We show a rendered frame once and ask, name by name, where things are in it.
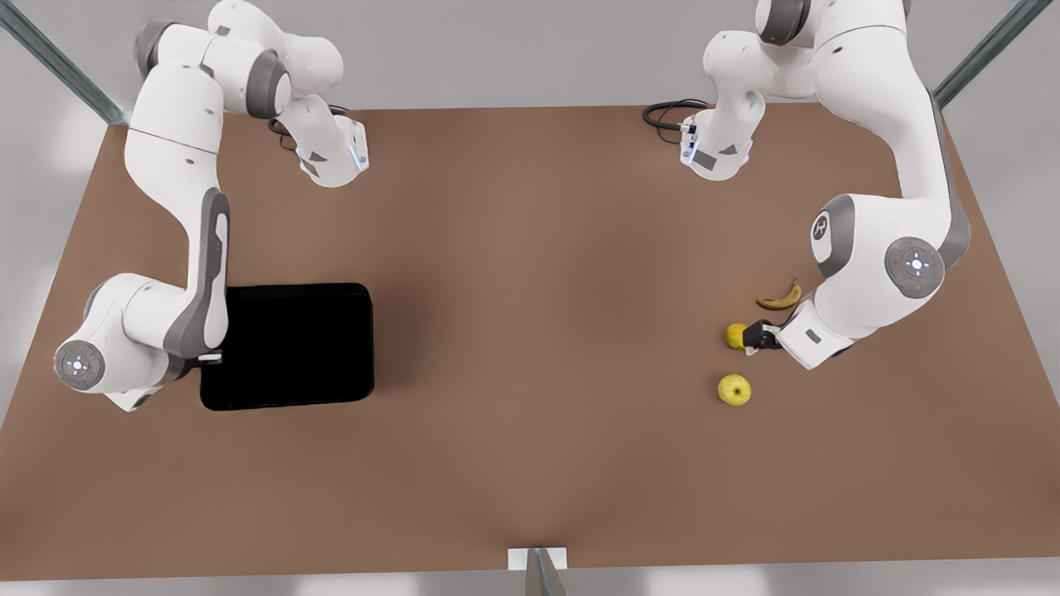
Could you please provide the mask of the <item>yellow banana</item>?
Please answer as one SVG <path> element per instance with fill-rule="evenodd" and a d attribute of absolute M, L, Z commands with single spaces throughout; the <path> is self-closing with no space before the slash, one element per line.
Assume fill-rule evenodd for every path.
<path fill-rule="evenodd" d="M 757 298 L 754 302 L 764 310 L 788 310 L 798 305 L 800 300 L 802 300 L 802 287 L 799 284 L 798 276 L 795 276 L 783 297 L 777 299 Z"/>

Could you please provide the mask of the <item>black rectangular tray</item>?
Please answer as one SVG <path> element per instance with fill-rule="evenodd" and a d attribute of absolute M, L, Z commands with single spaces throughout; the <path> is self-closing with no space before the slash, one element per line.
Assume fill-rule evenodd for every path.
<path fill-rule="evenodd" d="M 200 366 L 208 410 L 357 402 L 375 385 L 373 302 L 359 283 L 229 286 L 219 360 Z"/>

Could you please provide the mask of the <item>silver frame post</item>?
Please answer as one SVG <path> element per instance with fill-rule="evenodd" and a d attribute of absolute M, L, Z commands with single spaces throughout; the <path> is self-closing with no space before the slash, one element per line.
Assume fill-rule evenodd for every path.
<path fill-rule="evenodd" d="M 567 596 L 560 569 L 568 569 L 566 547 L 508 548 L 508 569 L 525 572 L 525 596 Z"/>
<path fill-rule="evenodd" d="M 944 109 L 956 99 L 1052 3 L 1053 0 L 1018 0 L 932 91 L 938 108 Z"/>
<path fill-rule="evenodd" d="M 0 0 L 0 27 L 104 122 L 120 126 L 128 124 L 128 113 L 104 94 L 98 84 L 88 78 L 11 0 Z"/>

